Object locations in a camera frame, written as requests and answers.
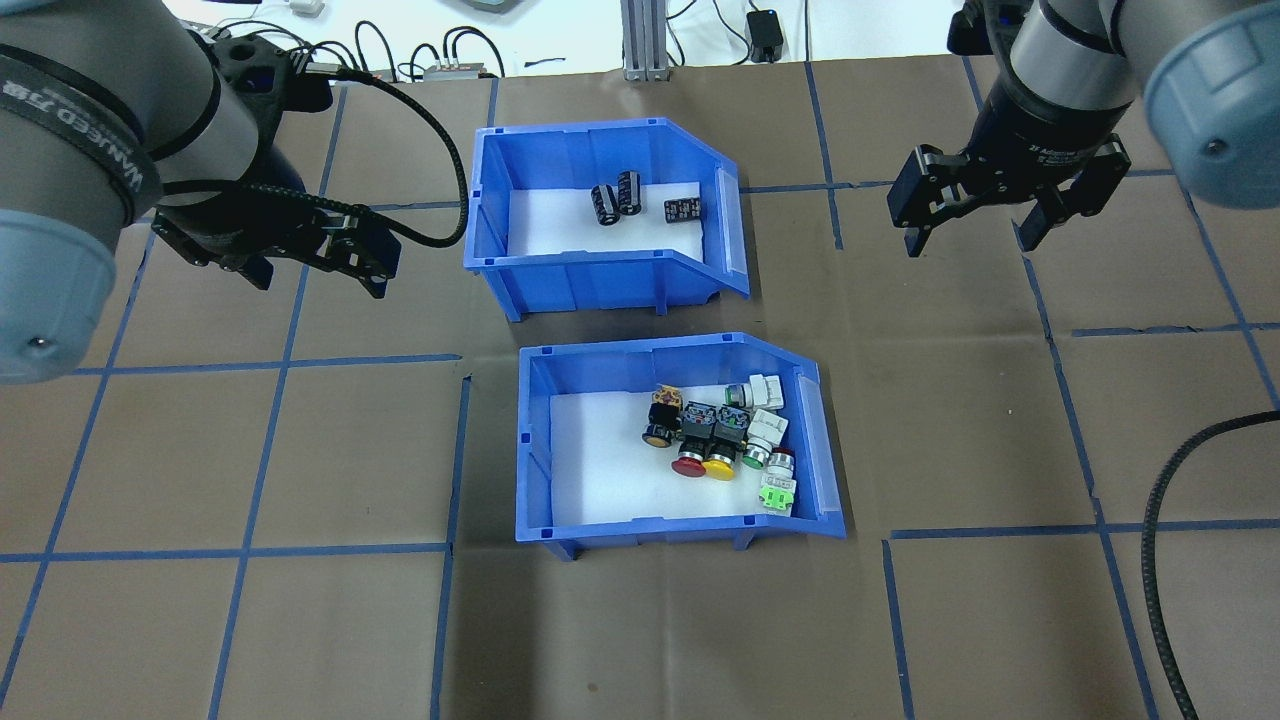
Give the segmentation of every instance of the black capacitor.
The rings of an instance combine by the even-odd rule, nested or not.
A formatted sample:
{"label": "black capacitor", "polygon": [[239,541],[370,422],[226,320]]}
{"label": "black capacitor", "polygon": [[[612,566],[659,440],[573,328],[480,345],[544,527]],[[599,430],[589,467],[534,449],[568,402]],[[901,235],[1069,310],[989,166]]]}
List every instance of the black capacitor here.
{"label": "black capacitor", "polygon": [[696,197],[667,200],[662,204],[668,223],[685,223],[703,217],[703,202]]}
{"label": "black capacitor", "polygon": [[640,214],[640,173],[635,170],[618,173],[618,211],[623,215]]}
{"label": "black capacitor", "polygon": [[614,197],[613,186],[611,184],[593,187],[591,204],[595,205],[595,222],[602,225],[612,225],[622,218],[618,214],[618,199]]}

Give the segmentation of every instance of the blue plastic bin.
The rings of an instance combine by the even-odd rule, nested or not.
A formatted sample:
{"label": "blue plastic bin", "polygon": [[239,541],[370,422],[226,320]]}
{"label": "blue plastic bin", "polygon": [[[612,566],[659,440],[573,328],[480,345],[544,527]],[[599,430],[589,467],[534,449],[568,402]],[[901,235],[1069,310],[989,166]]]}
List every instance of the blue plastic bin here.
{"label": "blue plastic bin", "polygon": [[[673,250],[508,252],[512,192],[590,188],[637,170],[641,183],[698,183],[703,259]],[[484,275],[507,319],[525,313],[701,305],[750,295],[737,165],[666,118],[476,131],[462,265]],[[663,213],[662,206],[644,213]],[[626,224],[631,218],[622,218]]]}
{"label": "blue plastic bin", "polygon": [[[741,383],[754,373],[777,374],[782,379],[786,406],[778,413],[790,421],[785,443],[796,454],[797,488],[790,518],[735,514],[678,519],[645,516],[599,524],[557,520],[552,500],[558,482],[553,477],[556,456],[567,454],[566,457],[572,459],[582,448],[563,438],[557,447],[553,439],[557,432],[552,427],[553,398],[611,391],[649,393],[658,383],[682,388]],[[518,405],[516,539],[544,543],[562,560],[573,560],[584,548],[641,542],[730,539],[735,548],[745,550],[758,537],[792,533],[845,537],[818,366],[812,360],[742,333],[526,347],[520,351]],[[648,448],[640,439],[644,423],[643,414],[634,419],[635,432],[627,441],[634,447]],[[676,457],[675,447],[667,450],[669,457],[662,455],[663,451],[648,448],[655,454],[657,462]],[[627,473],[627,468],[614,470],[618,478]],[[690,483],[689,488],[699,487],[696,483],[721,483],[707,478],[676,478],[677,483]],[[749,486],[741,491],[756,492]]]}

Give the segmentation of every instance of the bin label slot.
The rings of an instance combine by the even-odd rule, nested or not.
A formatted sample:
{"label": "bin label slot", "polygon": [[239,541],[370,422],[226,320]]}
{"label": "bin label slot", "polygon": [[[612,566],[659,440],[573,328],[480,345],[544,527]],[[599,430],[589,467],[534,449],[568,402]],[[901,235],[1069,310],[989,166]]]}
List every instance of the bin label slot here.
{"label": "bin label slot", "polygon": [[827,436],[827,418],[822,411],[822,388],[800,375],[800,411],[809,429],[809,461],[813,465],[814,486],[818,488],[818,510],[840,511],[840,488],[836,486],[836,466],[831,460],[831,438]]}

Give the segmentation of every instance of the yellow push button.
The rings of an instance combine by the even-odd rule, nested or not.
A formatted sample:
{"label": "yellow push button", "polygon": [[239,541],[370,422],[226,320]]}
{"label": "yellow push button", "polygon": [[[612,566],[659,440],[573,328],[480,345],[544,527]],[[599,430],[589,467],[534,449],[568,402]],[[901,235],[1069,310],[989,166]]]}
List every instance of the yellow push button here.
{"label": "yellow push button", "polygon": [[707,470],[708,478],[716,478],[717,480],[733,479],[733,466],[723,460],[704,460],[703,468]]}

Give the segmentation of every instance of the capacitor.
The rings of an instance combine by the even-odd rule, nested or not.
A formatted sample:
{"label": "capacitor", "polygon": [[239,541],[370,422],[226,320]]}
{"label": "capacitor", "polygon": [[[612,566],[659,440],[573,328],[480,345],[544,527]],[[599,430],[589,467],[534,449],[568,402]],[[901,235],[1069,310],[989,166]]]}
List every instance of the capacitor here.
{"label": "capacitor", "polygon": [[640,214],[640,173],[635,170],[618,173],[618,211],[623,215]]}
{"label": "capacitor", "polygon": [[622,218],[618,214],[618,199],[613,195],[611,184],[598,184],[591,188],[591,205],[595,206],[595,222],[602,225],[612,225]]}

